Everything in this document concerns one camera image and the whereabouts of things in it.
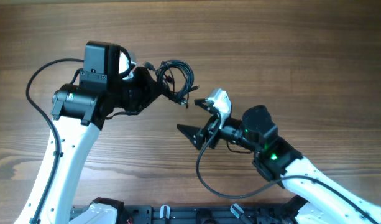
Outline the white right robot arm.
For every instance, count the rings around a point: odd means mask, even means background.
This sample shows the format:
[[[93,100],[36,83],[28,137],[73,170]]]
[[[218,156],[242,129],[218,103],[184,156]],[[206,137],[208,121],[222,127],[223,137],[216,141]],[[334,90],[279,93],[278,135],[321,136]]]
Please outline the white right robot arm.
[[[221,108],[198,99],[196,105],[208,111],[203,128],[179,124],[184,134],[203,156],[220,140],[243,148],[253,155],[253,166],[268,181],[296,196],[286,214],[294,223],[381,223],[381,207],[354,195],[324,175],[301,152],[278,134],[278,128],[264,105],[244,112],[241,119],[224,114]]]

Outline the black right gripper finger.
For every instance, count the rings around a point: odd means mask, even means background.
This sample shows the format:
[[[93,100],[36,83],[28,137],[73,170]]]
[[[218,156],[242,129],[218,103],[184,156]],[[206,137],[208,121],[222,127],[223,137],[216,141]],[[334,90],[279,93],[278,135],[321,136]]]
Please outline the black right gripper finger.
[[[209,112],[210,114],[216,114],[217,109],[213,106],[213,103],[207,102],[205,98],[202,99],[196,99],[194,101],[196,106],[199,106],[200,108],[204,109],[205,111]]]
[[[192,145],[197,150],[202,148],[204,143],[204,134],[201,128],[178,124],[177,129],[192,143]]]

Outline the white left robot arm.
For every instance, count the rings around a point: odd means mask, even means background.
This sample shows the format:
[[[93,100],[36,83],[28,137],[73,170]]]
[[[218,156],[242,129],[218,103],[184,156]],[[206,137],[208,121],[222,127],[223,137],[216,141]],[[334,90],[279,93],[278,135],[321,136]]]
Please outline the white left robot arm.
[[[16,223],[68,223],[85,160],[104,122],[136,116],[158,98],[158,83],[122,46],[89,41],[79,84],[64,84],[53,95],[51,133],[34,186]]]

